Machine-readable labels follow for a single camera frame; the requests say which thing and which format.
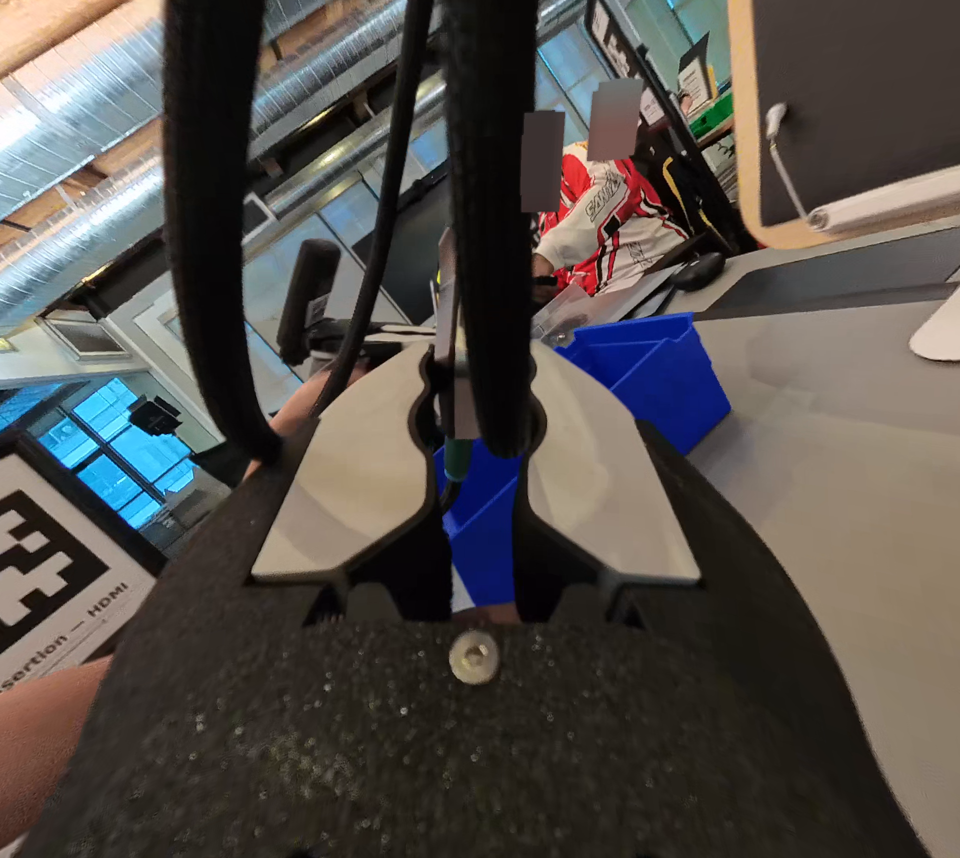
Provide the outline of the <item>small black framed sign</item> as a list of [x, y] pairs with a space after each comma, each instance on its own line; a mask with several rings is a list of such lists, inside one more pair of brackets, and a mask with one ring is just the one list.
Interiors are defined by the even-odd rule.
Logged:
[[716, 97], [709, 62], [710, 34], [703, 35], [678, 62], [678, 105], [690, 118], [709, 106]]

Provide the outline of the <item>black mounted device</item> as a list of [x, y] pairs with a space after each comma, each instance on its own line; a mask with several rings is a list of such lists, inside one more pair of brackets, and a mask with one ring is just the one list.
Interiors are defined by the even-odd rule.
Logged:
[[150, 436], [174, 434], [183, 424], [180, 410], [160, 395], [139, 397], [128, 413], [129, 423]]

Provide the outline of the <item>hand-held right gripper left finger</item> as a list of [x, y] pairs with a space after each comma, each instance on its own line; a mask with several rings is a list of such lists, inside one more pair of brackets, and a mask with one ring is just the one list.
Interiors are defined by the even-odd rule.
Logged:
[[450, 617], [450, 541], [435, 460], [418, 425], [432, 410], [430, 346], [409, 346], [321, 415], [251, 569], [259, 584], [316, 582], [342, 602], [386, 588], [409, 621]]

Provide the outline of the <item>person's left forearm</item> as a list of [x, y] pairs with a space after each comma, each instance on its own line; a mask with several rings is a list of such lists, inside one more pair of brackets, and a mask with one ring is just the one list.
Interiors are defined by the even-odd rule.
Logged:
[[295, 435], [308, 421], [331, 377], [331, 368], [311, 375], [270, 418], [270, 429], [284, 440]]

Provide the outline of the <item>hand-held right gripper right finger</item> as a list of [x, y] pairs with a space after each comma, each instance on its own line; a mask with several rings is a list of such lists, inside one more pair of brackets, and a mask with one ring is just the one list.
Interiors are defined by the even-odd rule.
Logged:
[[535, 436], [512, 518], [513, 598], [546, 623], [573, 586], [607, 616], [625, 588], [694, 587], [701, 570], [636, 420], [587, 372], [532, 348]]

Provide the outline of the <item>printed tag sign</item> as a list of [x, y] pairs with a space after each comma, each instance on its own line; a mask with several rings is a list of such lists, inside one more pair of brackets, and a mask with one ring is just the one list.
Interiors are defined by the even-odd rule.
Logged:
[[613, 79], [642, 84], [643, 124], [654, 131], [666, 129], [670, 119], [663, 99], [670, 103], [669, 88], [623, 6], [618, 0], [586, 0], [584, 15], [586, 35]]
[[104, 653], [168, 562], [25, 432], [1, 438], [1, 691]]

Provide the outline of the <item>grey desk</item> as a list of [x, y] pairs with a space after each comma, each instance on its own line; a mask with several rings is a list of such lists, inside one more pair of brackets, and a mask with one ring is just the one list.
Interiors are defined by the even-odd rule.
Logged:
[[755, 251], [690, 295], [731, 414], [689, 455], [611, 401], [613, 487], [649, 561], [655, 499], [701, 578], [626, 576], [550, 621], [536, 553], [502, 678], [494, 844], [557, 856], [958, 856], [958, 371], [907, 347], [922, 303], [728, 305]]

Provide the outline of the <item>black board with wooden rim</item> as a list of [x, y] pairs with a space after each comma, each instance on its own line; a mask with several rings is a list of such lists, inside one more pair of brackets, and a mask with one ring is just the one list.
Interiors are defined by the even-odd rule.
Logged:
[[765, 137], [813, 210], [958, 166], [958, 0], [727, 0], [739, 203], [764, 247], [805, 249], [934, 222], [817, 233], [798, 217]]

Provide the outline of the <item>black computer mouse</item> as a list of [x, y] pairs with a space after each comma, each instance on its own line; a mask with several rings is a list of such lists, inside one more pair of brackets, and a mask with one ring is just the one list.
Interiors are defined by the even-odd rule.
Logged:
[[703, 254], [675, 273], [669, 284], [685, 293], [703, 290], [720, 277], [726, 263], [726, 258], [718, 252]]

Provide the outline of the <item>blue plastic bin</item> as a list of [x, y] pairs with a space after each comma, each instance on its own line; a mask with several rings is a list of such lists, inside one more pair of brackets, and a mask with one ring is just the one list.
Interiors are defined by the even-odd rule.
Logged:
[[[690, 313], [584, 327], [568, 346], [541, 347], [602, 385], [632, 421], [651, 423], [682, 455], [731, 412]], [[491, 455], [481, 441], [473, 448], [460, 495], [443, 518], [455, 610], [515, 598], [512, 517], [522, 462]]]

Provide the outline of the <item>grey flat pouch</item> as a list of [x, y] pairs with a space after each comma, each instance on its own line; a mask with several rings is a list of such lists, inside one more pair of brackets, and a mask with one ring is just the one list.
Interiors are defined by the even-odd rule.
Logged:
[[645, 274], [629, 288], [618, 288], [594, 295], [588, 310], [589, 323], [605, 325], [631, 318], [638, 307], [663, 291], [672, 278], [690, 264], [693, 262], [686, 261], [669, 266], [655, 273]]

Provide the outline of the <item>grey hdmi switch box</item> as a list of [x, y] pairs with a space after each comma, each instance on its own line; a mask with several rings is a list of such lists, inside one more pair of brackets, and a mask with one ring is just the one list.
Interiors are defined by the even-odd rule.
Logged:
[[481, 432], [469, 373], [469, 352], [463, 324], [453, 228], [444, 229], [438, 242], [438, 252], [434, 362], [438, 372], [439, 424], [448, 438], [474, 441], [481, 437]]

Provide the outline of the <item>clear plastic organizer box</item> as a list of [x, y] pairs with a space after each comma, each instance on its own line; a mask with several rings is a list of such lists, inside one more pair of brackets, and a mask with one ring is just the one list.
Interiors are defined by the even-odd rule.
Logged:
[[533, 316], [531, 340], [551, 349], [568, 347], [576, 330], [594, 323], [597, 311], [594, 298], [571, 283]]

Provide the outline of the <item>silver ventilation duct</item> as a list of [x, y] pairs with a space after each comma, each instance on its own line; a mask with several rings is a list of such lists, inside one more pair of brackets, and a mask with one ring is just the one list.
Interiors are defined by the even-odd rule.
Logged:
[[[265, 43], [332, 0], [266, 0]], [[403, 0], [354, 0], [323, 35], [259, 79], [249, 154], [269, 149], [399, 55]], [[162, 112], [164, 0], [131, 0], [2, 78], [2, 216], [38, 198]], [[148, 158], [2, 248], [2, 329], [15, 329], [150, 234], [162, 166]]]

